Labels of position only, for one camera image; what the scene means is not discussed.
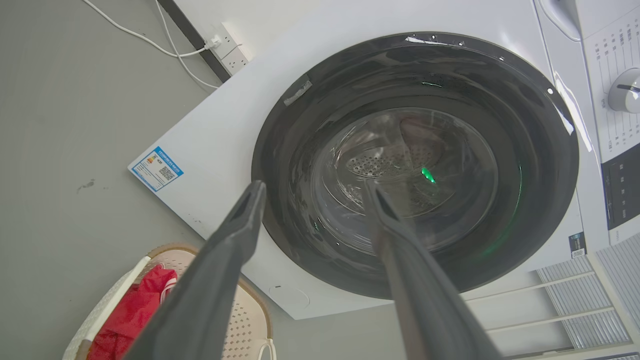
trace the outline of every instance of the control panel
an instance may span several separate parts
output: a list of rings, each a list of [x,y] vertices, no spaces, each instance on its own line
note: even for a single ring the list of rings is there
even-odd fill
[[[585,39],[584,52],[606,163],[640,143],[640,7]]]
[[[640,144],[602,164],[609,230],[640,215]]]

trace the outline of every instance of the beige plastic basket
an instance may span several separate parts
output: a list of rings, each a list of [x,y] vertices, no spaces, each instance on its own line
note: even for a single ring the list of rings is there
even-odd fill
[[[131,285],[139,284],[147,272],[156,265],[163,264],[164,268],[174,269],[179,280],[197,253],[198,249],[184,243],[164,245],[149,252],[131,271],[124,274],[93,308],[71,339],[62,359],[86,359],[94,337],[111,312]],[[276,360],[275,347],[271,339],[271,320],[266,306],[241,279],[236,289],[222,359],[258,360],[265,348],[269,349],[271,359]]]

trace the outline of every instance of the label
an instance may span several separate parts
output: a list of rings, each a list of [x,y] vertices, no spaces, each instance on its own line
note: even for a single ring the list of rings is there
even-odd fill
[[[584,239],[584,231],[569,236],[569,246],[571,248],[571,258],[579,258],[587,254],[587,243]]]
[[[140,160],[131,170],[155,192],[184,174],[178,165],[160,149],[160,146]]]

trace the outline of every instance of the power socket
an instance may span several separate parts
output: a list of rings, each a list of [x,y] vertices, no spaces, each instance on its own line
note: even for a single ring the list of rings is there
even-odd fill
[[[219,45],[212,47],[211,51],[218,57],[218,59],[224,59],[233,49],[237,47],[237,42],[231,37],[231,34],[220,25],[215,27],[216,34],[211,40],[220,40]]]
[[[236,44],[238,44],[238,46],[240,47],[240,50],[242,50],[242,53],[244,54],[244,57],[246,57],[246,59],[249,61],[253,60],[254,56],[250,51],[250,48],[247,46],[244,40],[240,37],[240,35],[238,35],[238,30],[233,25],[233,23],[222,22],[221,24],[222,24],[222,27],[225,28],[225,30],[227,30],[227,33],[231,35],[231,38],[236,42]]]
[[[227,72],[232,76],[242,70],[248,62],[249,60],[246,59],[246,56],[239,47],[231,50],[231,52],[222,59],[222,65],[224,65]]]

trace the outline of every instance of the white dial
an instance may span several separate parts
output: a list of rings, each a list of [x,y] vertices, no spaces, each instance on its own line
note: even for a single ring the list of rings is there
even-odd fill
[[[640,113],[640,69],[628,69],[609,90],[609,106],[616,111]]]

